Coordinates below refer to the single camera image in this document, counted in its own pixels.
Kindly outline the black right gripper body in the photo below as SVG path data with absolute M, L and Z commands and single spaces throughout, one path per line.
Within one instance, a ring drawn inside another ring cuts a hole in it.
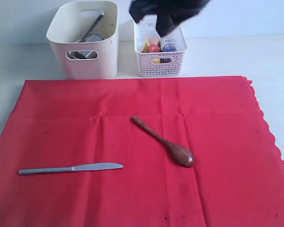
M 159 0 L 158 11 L 183 10 L 183 21 L 197 16 L 209 3 L 209 0 Z

